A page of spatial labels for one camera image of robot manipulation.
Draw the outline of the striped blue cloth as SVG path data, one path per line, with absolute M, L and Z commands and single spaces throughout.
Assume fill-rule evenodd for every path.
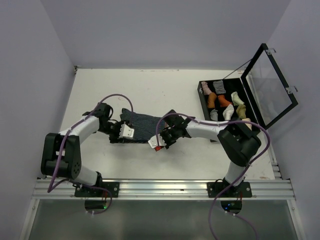
M 156 126 L 160 117 L 142 113 L 131 112 L 127 108 L 122 108 L 120 119 L 130 121 L 134 129 L 133 139 L 125 139 L 125 143 L 147 144 L 149 139 L 156 135 Z

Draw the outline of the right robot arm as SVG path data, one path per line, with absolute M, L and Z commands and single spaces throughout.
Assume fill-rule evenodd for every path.
M 262 144 L 247 123 L 237 119 L 218 122 L 200 120 L 174 110 L 159 120 L 162 121 L 167 127 L 159 131 L 160 124 L 156 125 L 155 136 L 148 141 L 152 149 L 168 149 L 179 138 L 203 138 L 219 142 L 230 160 L 223 179 L 223 192 L 232 197 L 241 190 L 245 168 Z

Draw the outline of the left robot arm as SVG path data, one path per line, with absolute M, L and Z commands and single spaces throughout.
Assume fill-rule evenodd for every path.
M 101 195 L 104 190 L 101 174 L 83 166 L 81 144 L 97 132 L 108 135 L 112 144 L 132 140 L 133 117 L 130 115 L 128 120 L 114 121 L 112 114 L 110 105 L 100 103 L 94 110 L 85 112 L 71 127 L 58 133 L 48 133 L 44 140 L 41 173 L 53 180 L 65 178 L 86 185 L 92 196 Z

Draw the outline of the grey underwear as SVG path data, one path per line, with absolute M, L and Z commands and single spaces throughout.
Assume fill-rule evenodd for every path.
M 212 109 L 210 111 L 210 119 L 212 121 L 215 121 L 215 122 L 217 122 L 219 120 L 219 114 L 218 114 L 218 111 L 216 109 Z

